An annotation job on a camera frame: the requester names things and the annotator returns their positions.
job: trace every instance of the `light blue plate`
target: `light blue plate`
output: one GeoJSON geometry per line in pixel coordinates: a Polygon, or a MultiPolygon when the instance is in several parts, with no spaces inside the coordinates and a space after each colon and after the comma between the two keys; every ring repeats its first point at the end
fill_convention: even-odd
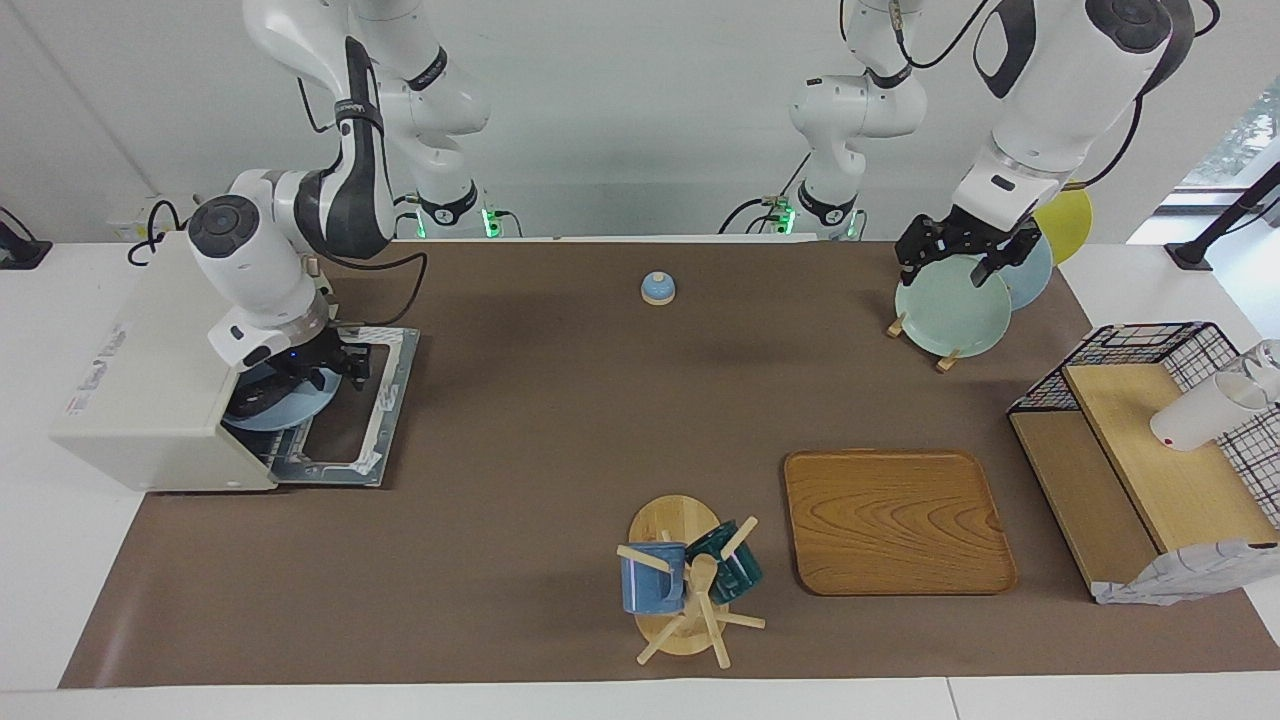
{"type": "Polygon", "coordinates": [[[1009,286],[1009,299],[1014,310],[1021,310],[1036,302],[1053,277],[1053,246],[1048,243],[1048,238],[1042,237],[1021,265],[1002,268],[1000,277],[1005,278],[1005,284],[1009,286]]]}
{"type": "Polygon", "coordinates": [[[996,347],[1014,314],[1009,287],[998,274],[982,287],[969,279],[978,260],[952,255],[931,263],[893,299],[902,329],[911,342],[940,357],[973,357],[996,347]]]}
{"type": "MultiPolygon", "coordinates": [[[[270,368],[259,365],[241,375],[236,387],[262,379],[269,373],[271,373],[270,368]]],[[[291,392],[284,400],[252,418],[236,419],[224,416],[223,421],[233,428],[255,433],[274,433],[301,425],[307,418],[324,410],[338,392],[338,386],[342,384],[342,377],[333,370],[320,370],[320,374],[324,375],[324,389],[316,389],[311,383],[303,382],[298,386],[298,389],[291,392]]]]}

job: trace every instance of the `clear glass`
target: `clear glass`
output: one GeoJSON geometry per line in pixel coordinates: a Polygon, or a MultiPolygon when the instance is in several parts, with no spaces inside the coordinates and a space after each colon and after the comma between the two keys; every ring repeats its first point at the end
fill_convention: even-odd
{"type": "Polygon", "coordinates": [[[1247,187],[1236,179],[1280,136],[1280,77],[1179,187],[1247,187]]]}
{"type": "Polygon", "coordinates": [[[1265,340],[1213,375],[1217,388],[1240,407],[1266,410],[1280,402],[1280,340],[1265,340]]]}

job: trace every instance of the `white wall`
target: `white wall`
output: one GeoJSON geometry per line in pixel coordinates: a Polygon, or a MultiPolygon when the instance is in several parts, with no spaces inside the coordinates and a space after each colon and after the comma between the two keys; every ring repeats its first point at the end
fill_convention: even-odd
{"type": "MultiPolygon", "coordinates": [[[[934,55],[975,1],[933,3],[919,54],[934,55]]],[[[428,6],[453,61],[494,101],[489,128],[463,138],[477,176],[531,234],[714,232],[737,201],[780,190],[804,155],[786,111],[795,87],[860,70],[836,0],[428,6]]],[[[1094,241],[1132,234],[1280,72],[1276,27],[1280,3],[1226,4],[1221,28],[1148,100],[1129,160],[1098,186],[1094,241]]],[[[109,238],[113,204],[148,186],[212,195],[246,168],[333,156],[333,138],[307,129],[292,77],[250,42],[238,0],[0,0],[0,201],[55,240],[109,238]]],[[[998,110],[968,46],[922,77],[920,132],[865,145],[869,237],[943,214],[998,110]]],[[[323,117],[328,99],[317,105],[323,117]]]]}

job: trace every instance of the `brown table mat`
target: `brown table mat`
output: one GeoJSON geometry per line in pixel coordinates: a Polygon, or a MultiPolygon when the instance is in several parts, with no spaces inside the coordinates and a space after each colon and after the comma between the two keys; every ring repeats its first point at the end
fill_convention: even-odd
{"type": "Polygon", "coordinates": [[[987,478],[965,452],[795,452],[783,475],[796,574],[814,594],[996,594],[1018,584],[987,478]]]}
{"type": "MultiPolygon", "coordinates": [[[[399,246],[388,255],[412,250],[399,246]]],[[[148,496],[63,687],[856,678],[1280,669],[1243,592],[1101,607],[1005,409],[1088,329],[1061,277],[950,375],[884,338],[888,245],[440,245],[381,489],[148,496]],[[678,297],[649,307],[641,277],[678,297]],[[797,450],[955,447],[984,466],[1020,571],[995,597],[822,598],[792,574],[797,450]],[[756,515],[765,579],[733,667],[635,664],[614,547],[649,500],[756,515]]],[[[412,268],[339,274],[347,318],[412,268]]]]}

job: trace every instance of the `wooden mug holder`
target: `wooden mug holder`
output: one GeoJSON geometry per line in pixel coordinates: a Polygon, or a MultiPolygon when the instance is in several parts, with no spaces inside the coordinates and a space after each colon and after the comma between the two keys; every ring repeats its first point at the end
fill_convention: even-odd
{"type": "MultiPolygon", "coordinates": [[[[689,544],[708,532],[719,527],[721,521],[710,507],[682,495],[659,497],[644,507],[631,520],[627,542],[681,542],[689,544]]],[[[733,555],[746,537],[755,529],[756,519],[748,518],[737,533],[721,552],[722,557],[733,555]]],[[[618,546],[618,556],[648,565],[657,570],[669,571],[664,562],[649,557],[627,546],[618,546]]],[[[728,605],[714,605],[709,589],[716,579],[717,561],[710,555],[700,555],[692,564],[685,565],[685,609],[676,615],[636,615],[636,626],[649,643],[636,656],[636,662],[645,665],[658,652],[667,655],[698,655],[713,648],[716,662],[721,670],[728,670],[731,661],[724,646],[724,628],[741,625],[744,628],[764,629],[762,618],[736,615],[728,605]]]]}

